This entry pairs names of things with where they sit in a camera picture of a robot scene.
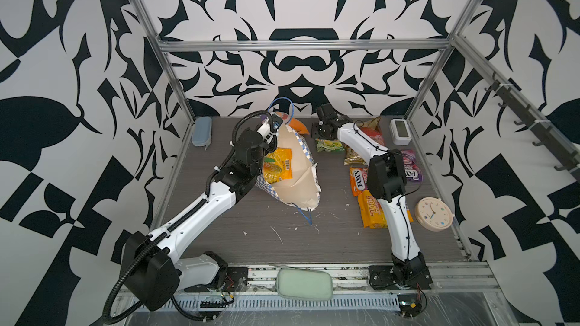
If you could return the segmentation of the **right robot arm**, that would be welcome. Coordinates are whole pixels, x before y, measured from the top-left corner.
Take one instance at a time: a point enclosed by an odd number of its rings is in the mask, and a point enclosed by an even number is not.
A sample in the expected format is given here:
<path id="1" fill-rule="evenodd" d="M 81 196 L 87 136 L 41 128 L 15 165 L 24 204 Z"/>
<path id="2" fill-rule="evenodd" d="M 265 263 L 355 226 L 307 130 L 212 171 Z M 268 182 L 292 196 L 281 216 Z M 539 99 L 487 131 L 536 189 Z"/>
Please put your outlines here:
<path id="1" fill-rule="evenodd" d="M 366 135 L 331 104 L 317 108 L 319 121 L 311 134 L 316 139 L 339 140 L 368 165 L 367 187 L 385 213 L 391 237 L 390 266 L 371 266 L 369 285 L 376 291 L 387 289 L 430 289 L 433 279 L 424 255 L 412 232 L 406 207 L 406 175 L 403 155 Z"/>

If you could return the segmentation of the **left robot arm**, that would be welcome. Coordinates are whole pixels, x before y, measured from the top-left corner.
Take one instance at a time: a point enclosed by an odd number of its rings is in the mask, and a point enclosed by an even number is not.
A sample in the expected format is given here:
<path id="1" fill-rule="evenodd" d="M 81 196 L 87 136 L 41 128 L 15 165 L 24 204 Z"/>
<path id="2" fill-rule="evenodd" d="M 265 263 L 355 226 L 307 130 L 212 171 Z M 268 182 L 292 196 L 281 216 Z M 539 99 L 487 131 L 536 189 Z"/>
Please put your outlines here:
<path id="1" fill-rule="evenodd" d="M 195 286 L 220 289 L 227 263 L 213 252 L 184 259 L 183 253 L 218 217 L 240 202 L 263 173 L 264 158 L 277 148 L 283 120 L 267 110 L 239 120 L 230 152 L 208 176 L 203 193 L 167 223 L 125 243 L 119 279 L 104 304 L 102 321 L 116 324 L 142 306 L 156 311 L 176 303 L 178 291 Z"/>

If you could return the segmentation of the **red fruit candy bag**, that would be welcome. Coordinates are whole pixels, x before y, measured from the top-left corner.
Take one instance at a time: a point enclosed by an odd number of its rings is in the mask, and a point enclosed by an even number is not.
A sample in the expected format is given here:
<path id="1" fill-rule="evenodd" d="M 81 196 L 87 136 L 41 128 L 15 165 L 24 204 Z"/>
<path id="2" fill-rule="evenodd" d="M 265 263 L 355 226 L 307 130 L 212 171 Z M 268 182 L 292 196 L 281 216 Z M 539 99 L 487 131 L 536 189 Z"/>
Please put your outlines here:
<path id="1" fill-rule="evenodd" d="M 356 122 L 346 122 L 338 129 L 338 140 L 349 146 L 365 164 L 369 164 L 375 156 L 384 155 L 389 151 L 365 134 Z"/>

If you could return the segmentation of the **purple candy packet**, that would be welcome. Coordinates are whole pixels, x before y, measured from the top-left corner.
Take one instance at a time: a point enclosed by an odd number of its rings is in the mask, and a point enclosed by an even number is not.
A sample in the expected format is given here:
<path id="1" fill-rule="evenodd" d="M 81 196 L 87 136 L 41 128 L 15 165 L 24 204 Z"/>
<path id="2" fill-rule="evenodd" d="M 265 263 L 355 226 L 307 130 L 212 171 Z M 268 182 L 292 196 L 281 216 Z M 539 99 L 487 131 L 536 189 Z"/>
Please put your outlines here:
<path id="1" fill-rule="evenodd" d="M 412 183 L 421 183 L 423 181 L 423 174 L 418 166 L 415 152 L 411 149 L 403 149 L 401 153 L 403 156 L 406 179 Z"/>

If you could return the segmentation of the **orange snack packet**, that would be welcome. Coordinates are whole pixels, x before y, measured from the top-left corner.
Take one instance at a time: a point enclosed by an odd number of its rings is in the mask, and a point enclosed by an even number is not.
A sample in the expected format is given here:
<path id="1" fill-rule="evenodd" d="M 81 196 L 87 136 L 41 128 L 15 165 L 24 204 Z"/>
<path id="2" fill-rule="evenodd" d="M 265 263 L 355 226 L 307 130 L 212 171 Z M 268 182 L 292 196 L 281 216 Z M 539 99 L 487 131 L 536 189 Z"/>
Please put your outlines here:
<path id="1" fill-rule="evenodd" d="M 367 190 L 368 168 L 349 169 L 350 188 L 354 197 L 359 196 Z"/>

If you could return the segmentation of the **green candy packet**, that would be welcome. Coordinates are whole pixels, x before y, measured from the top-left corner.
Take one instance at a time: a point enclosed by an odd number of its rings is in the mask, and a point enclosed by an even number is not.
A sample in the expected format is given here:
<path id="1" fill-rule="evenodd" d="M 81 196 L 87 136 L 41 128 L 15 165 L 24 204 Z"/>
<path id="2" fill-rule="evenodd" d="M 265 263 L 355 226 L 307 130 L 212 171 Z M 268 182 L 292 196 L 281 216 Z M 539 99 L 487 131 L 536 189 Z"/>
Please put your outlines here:
<path id="1" fill-rule="evenodd" d="M 344 152 L 345 148 L 340 140 L 315 140 L 317 152 Z"/>

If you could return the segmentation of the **yellow snack packet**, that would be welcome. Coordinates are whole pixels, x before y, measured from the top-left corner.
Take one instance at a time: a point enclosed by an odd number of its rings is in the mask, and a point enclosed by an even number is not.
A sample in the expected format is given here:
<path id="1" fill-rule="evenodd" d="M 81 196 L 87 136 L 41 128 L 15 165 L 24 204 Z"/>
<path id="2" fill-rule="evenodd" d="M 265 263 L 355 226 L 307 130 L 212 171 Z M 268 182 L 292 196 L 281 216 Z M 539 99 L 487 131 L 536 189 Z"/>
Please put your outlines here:
<path id="1" fill-rule="evenodd" d="M 292 179 L 292 150 L 278 148 L 264 157 L 263 177 L 269 184 Z"/>
<path id="2" fill-rule="evenodd" d="M 371 195 L 370 191 L 364 190 L 356 196 L 364 228 L 386 229 L 388 222 L 379 202 Z"/>

